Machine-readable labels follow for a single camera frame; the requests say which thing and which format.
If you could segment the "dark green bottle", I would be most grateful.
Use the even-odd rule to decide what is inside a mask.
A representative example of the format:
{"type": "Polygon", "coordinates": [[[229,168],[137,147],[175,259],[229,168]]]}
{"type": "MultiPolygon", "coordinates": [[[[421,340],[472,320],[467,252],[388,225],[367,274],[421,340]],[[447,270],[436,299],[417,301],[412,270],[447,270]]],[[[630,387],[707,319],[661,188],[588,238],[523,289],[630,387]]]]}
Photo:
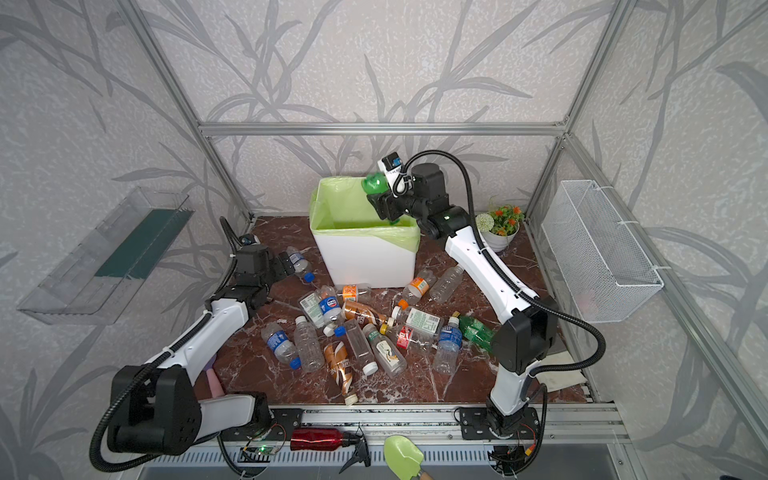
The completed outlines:
{"type": "Polygon", "coordinates": [[[494,331],[485,323],[472,316],[460,315],[458,312],[455,312],[450,320],[457,322],[465,340],[488,354],[492,353],[491,341],[494,331]]]}

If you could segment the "brown label crushed bottle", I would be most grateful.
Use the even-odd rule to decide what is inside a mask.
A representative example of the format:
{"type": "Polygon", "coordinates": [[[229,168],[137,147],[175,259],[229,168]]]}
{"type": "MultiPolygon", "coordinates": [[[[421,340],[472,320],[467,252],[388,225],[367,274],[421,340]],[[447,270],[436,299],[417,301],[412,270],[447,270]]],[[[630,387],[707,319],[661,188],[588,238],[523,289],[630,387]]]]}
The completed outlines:
{"type": "Polygon", "coordinates": [[[325,346],[323,354],[331,376],[340,389],[344,403],[355,405],[358,396],[354,387],[354,375],[345,344],[342,341],[332,342],[325,346]]]}

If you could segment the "bottle blue label white cap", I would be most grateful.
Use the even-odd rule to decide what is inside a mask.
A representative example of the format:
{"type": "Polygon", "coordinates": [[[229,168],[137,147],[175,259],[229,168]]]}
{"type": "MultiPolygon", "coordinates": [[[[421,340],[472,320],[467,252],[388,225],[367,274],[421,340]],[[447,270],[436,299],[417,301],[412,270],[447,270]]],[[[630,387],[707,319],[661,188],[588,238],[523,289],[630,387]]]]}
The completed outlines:
{"type": "Polygon", "coordinates": [[[440,331],[433,369],[443,375],[453,375],[462,348],[462,332],[459,328],[459,313],[455,312],[440,331]]]}

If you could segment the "green plastic bottle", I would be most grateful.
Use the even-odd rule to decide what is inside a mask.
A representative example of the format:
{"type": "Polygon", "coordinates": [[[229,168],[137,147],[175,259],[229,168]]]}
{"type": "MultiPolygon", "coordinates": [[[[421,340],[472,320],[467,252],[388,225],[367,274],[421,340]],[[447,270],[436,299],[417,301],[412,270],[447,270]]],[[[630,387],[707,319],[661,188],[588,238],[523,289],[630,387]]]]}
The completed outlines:
{"type": "Polygon", "coordinates": [[[366,176],[361,181],[361,185],[366,195],[385,194],[390,191],[387,177],[382,172],[376,172],[366,176]]]}

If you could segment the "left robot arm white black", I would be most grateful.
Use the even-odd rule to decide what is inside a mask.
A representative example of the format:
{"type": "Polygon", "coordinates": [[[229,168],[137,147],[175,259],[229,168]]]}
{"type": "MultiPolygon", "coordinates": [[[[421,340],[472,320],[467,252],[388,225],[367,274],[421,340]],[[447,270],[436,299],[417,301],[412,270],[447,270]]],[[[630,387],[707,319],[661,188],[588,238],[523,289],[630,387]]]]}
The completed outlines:
{"type": "Polygon", "coordinates": [[[113,377],[111,400],[89,447],[92,466],[105,473],[135,468],[159,456],[178,456],[233,428],[267,427],[264,394],[197,398],[194,384],[226,341],[251,320],[271,287],[294,274],[287,253],[263,244],[234,254],[232,284],[206,302],[203,315],[174,343],[146,363],[113,377]]]}

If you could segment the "clear unlabelled bottle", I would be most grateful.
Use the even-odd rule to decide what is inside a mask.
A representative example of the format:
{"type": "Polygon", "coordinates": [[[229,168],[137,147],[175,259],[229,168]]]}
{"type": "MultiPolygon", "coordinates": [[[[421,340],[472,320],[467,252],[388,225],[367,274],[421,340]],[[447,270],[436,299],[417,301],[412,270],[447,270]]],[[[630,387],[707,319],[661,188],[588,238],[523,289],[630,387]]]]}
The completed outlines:
{"type": "Polygon", "coordinates": [[[447,303],[463,279],[464,268],[456,265],[448,268],[430,289],[430,298],[439,304],[447,303]]]}

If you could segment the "bottle blue pepsi label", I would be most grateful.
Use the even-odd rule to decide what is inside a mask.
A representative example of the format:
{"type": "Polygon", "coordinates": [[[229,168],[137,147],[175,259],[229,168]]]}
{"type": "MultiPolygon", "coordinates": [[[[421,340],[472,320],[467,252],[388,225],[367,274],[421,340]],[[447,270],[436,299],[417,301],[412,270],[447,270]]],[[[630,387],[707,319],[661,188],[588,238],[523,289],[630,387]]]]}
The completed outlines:
{"type": "Polygon", "coordinates": [[[342,308],[339,304],[336,289],[324,285],[318,289],[320,297],[319,307],[323,316],[323,325],[337,322],[342,316],[342,308]]]}

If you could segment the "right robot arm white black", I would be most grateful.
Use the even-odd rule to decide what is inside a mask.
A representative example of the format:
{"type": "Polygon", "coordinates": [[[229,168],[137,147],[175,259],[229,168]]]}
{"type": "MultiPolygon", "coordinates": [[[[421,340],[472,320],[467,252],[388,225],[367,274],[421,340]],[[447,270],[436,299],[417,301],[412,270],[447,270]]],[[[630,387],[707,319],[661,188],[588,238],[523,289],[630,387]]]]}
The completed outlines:
{"type": "Polygon", "coordinates": [[[541,373],[580,371],[596,364],[606,353],[606,339],[594,325],[541,300],[511,272],[483,239],[474,203],[460,207],[450,202],[443,171],[426,162],[428,156],[445,158],[458,167],[462,177],[469,176],[464,164],[446,151],[422,151],[407,161],[391,153],[378,162],[378,174],[385,184],[369,193],[368,201],[380,219],[395,222],[410,216],[424,234],[444,241],[446,253],[469,274],[497,316],[500,326],[491,348],[499,370],[486,402],[481,434],[507,439],[522,424],[544,427],[545,416],[532,414],[528,390],[533,380],[541,373]],[[596,340],[589,357],[569,364],[544,364],[559,320],[596,340]]]}

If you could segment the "bottle orange label orange cap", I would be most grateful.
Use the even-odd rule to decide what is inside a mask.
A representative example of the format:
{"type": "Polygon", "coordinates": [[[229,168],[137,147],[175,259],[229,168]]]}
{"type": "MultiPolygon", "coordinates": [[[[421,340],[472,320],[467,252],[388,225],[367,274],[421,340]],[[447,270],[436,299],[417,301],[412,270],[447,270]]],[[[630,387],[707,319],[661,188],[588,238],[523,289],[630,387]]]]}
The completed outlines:
{"type": "Polygon", "coordinates": [[[422,269],[416,276],[403,288],[401,299],[397,305],[401,308],[414,306],[425,297],[426,293],[434,286],[436,275],[430,269],[422,269]]]}

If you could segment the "clear bottle blue cap label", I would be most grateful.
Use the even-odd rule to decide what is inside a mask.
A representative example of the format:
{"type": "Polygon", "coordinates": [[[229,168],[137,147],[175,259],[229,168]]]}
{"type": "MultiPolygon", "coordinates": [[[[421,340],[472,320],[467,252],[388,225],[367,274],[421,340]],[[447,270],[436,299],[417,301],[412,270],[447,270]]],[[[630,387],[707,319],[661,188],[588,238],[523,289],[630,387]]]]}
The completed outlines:
{"type": "Polygon", "coordinates": [[[281,364],[288,365],[292,370],[301,368],[297,347],[280,324],[268,323],[261,330],[261,337],[281,364]]]}

